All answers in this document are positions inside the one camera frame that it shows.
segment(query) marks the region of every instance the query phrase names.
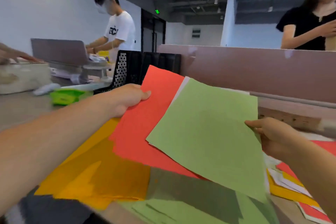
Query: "gray desk surface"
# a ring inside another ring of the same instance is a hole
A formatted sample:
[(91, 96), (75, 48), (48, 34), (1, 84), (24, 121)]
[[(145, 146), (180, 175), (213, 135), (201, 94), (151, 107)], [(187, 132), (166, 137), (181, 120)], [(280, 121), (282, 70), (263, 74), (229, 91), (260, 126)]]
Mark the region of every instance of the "gray desk surface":
[[(48, 96), (36, 97), (32, 92), (0, 95), (0, 112), (6, 113), (6, 116), (0, 115), (0, 130), (27, 122), (54, 109)], [(294, 202), (274, 196), (271, 199), (281, 224), (313, 223), (303, 217)], [(117, 203), (112, 203), (105, 211), (98, 214), (113, 224), (143, 223)]]

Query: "white t-shirt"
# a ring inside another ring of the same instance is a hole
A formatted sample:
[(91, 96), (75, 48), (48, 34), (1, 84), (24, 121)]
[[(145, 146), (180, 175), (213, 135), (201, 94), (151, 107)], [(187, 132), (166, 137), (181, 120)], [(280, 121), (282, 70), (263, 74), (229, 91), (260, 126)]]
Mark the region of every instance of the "white t-shirt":
[(108, 38), (109, 42), (114, 39), (124, 40), (119, 48), (110, 50), (111, 61), (116, 62), (119, 50), (132, 51), (135, 39), (135, 25), (130, 14), (123, 11), (119, 16), (111, 16), (104, 36)]

